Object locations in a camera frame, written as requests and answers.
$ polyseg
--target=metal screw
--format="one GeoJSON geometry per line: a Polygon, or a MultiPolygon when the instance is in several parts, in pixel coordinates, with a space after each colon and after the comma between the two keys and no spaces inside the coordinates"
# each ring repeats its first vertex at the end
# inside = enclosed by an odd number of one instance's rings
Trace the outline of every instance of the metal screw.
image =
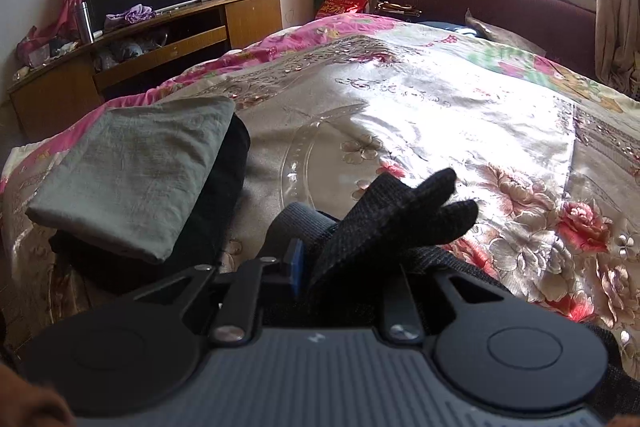
{"type": "Polygon", "coordinates": [[[244,336],[244,330],[238,326],[219,326],[213,330],[213,337],[224,343],[240,342],[244,336]]]}
{"type": "Polygon", "coordinates": [[[414,341],[420,335],[416,328],[402,324],[394,324],[389,328],[389,334],[397,341],[414,341]]]}

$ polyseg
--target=tv stand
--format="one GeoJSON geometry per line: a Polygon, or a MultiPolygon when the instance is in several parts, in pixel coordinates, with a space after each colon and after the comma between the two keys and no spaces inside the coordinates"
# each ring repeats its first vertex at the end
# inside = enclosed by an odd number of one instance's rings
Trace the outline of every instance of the tv stand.
{"type": "Polygon", "coordinates": [[[204,60],[242,49],[282,29],[280,0],[211,0],[177,8],[107,33],[9,88],[18,122],[29,141],[53,136],[86,113],[123,94],[143,92],[204,60]],[[154,28],[166,28],[162,48],[96,72],[98,49],[154,28]]]}

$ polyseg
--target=cabinet door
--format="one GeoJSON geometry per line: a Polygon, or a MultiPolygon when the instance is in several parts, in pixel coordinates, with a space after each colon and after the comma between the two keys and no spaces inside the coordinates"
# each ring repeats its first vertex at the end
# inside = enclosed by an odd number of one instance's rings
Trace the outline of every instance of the cabinet door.
{"type": "Polygon", "coordinates": [[[39,141],[76,123],[102,100],[94,85],[89,54],[60,64],[11,93],[29,141],[39,141]]]}
{"type": "Polygon", "coordinates": [[[243,49],[282,29],[280,0],[243,0],[225,6],[233,49],[243,49]]]}

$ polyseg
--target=bedspread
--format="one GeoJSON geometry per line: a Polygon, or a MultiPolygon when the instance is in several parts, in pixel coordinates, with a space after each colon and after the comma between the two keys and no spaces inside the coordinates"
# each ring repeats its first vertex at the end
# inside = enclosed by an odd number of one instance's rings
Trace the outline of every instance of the bedspread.
{"type": "MultiPolygon", "coordinates": [[[[529,302],[612,330],[640,378],[639,103],[516,48],[348,14],[107,105],[212,93],[235,100],[252,136],[225,269],[257,253],[291,201],[342,217],[380,172],[415,186],[451,166],[455,198],[480,214],[444,247],[529,302]]],[[[24,208],[104,109],[14,150],[2,174],[5,248],[33,331],[95,300],[24,208]]]]}

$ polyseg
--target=red shopping bag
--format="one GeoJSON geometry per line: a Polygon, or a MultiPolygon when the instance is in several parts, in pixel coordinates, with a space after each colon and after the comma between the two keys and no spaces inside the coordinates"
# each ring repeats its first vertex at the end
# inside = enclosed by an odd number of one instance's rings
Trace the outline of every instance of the red shopping bag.
{"type": "Polygon", "coordinates": [[[367,7],[367,0],[324,0],[316,14],[316,19],[338,15],[338,13],[358,13],[367,7]]]}

